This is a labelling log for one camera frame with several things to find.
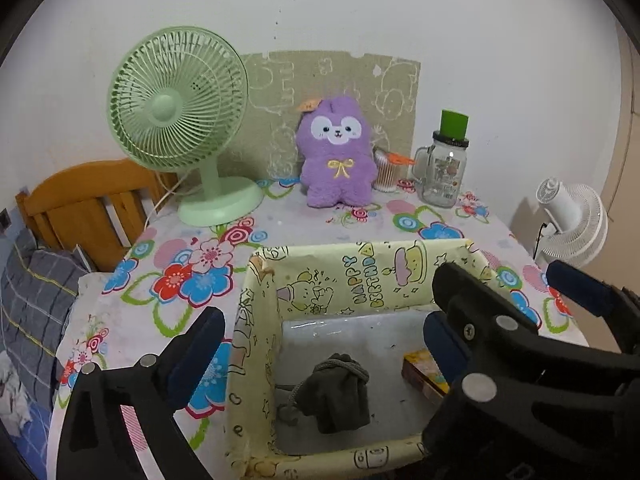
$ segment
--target electric fan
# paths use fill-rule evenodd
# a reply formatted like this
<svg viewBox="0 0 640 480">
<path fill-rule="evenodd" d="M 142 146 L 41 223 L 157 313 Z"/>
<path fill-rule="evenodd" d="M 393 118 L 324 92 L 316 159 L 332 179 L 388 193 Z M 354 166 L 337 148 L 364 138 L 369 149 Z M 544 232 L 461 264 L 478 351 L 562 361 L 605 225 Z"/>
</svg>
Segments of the electric fan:
<svg viewBox="0 0 640 480">
<path fill-rule="evenodd" d="M 566 186 L 557 178 L 548 178 L 538 186 L 536 198 L 557 230 L 540 239 L 542 253 L 550 261 L 562 260 L 574 267 L 593 260 L 604 245 L 609 226 L 595 190 L 584 184 Z"/>
<path fill-rule="evenodd" d="M 198 27 L 147 36 L 113 75 L 109 123 L 127 155 L 150 170 L 200 170 L 202 188 L 178 206 L 185 224 L 231 222 L 262 201 L 262 191 L 248 178 L 218 176 L 216 154 L 238 131 L 247 96 L 236 51 Z"/>
</svg>

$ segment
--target plaid pillow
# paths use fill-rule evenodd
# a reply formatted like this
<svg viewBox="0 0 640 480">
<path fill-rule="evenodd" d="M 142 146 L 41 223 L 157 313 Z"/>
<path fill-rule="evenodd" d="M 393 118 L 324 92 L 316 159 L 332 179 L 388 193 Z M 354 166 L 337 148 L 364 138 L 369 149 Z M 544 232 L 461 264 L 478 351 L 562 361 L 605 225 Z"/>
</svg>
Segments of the plaid pillow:
<svg viewBox="0 0 640 480">
<path fill-rule="evenodd" d="M 78 278 L 87 274 L 68 251 L 39 249 L 23 230 L 0 280 L 0 346 L 6 348 L 29 396 L 53 409 L 56 349 Z"/>
</svg>

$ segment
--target purple plush toy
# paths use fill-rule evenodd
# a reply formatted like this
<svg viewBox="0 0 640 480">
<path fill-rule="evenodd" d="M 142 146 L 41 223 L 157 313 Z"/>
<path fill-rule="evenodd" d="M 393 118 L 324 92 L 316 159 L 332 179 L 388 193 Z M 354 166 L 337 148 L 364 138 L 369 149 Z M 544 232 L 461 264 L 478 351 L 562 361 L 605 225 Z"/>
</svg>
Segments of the purple plush toy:
<svg viewBox="0 0 640 480">
<path fill-rule="evenodd" d="M 340 96 L 321 101 L 300 122 L 296 143 L 305 157 L 300 181 L 308 187 L 308 206 L 371 202 L 371 183 L 378 168 L 371 158 L 370 127 L 355 99 Z"/>
</svg>

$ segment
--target jar handle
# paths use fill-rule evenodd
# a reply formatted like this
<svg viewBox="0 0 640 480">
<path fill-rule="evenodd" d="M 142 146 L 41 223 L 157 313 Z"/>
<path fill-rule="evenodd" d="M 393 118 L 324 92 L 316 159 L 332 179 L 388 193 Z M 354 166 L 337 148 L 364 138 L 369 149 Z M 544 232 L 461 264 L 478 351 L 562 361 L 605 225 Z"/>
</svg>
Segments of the jar handle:
<svg viewBox="0 0 640 480">
<path fill-rule="evenodd" d="M 415 180 L 417 180 L 423 185 L 427 184 L 426 180 L 429 174 L 427 169 L 431 163 L 431 153 L 433 152 L 434 148 L 435 148 L 435 145 L 432 144 L 428 148 L 426 146 L 422 146 L 421 148 L 418 148 L 417 150 L 415 150 L 415 155 L 414 155 L 415 162 L 411 168 L 411 174 Z"/>
</svg>

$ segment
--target black cord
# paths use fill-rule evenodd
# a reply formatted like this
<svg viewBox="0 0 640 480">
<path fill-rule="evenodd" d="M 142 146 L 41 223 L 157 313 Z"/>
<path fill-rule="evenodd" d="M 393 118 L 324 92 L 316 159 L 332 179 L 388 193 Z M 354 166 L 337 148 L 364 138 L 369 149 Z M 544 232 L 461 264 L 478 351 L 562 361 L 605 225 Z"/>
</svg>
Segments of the black cord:
<svg viewBox="0 0 640 480">
<path fill-rule="evenodd" d="M 538 246 L 540 245 L 540 238 L 542 238 L 542 229 L 544 229 L 547 226 L 547 224 L 545 224 L 544 222 L 542 223 L 542 225 L 540 226 L 540 229 L 538 231 L 538 238 L 536 238 L 536 248 L 533 249 L 533 259 L 536 259 L 536 254 L 538 254 Z"/>
</svg>

